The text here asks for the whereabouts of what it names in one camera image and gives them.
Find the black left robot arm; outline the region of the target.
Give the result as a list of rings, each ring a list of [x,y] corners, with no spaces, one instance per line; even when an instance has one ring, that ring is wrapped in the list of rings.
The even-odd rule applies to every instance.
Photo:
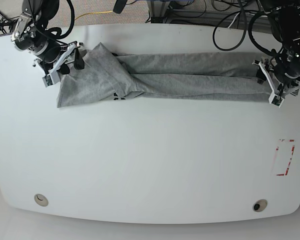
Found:
[[[300,78],[300,0],[261,0],[263,13],[274,38],[281,43],[279,52],[263,49],[275,59],[274,70],[283,79]]]

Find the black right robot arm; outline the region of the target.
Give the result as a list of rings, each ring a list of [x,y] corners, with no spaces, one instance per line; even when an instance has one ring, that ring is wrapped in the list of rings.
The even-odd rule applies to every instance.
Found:
[[[70,25],[65,33],[60,27],[47,28],[49,21],[58,13],[58,0],[24,0],[11,41],[19,51],[28,50],[40,59],[40,67],[47,75],[54,63],[66,52],[69,43],[62,40],[70,35],[75,25],[75,9],[68,0]]]

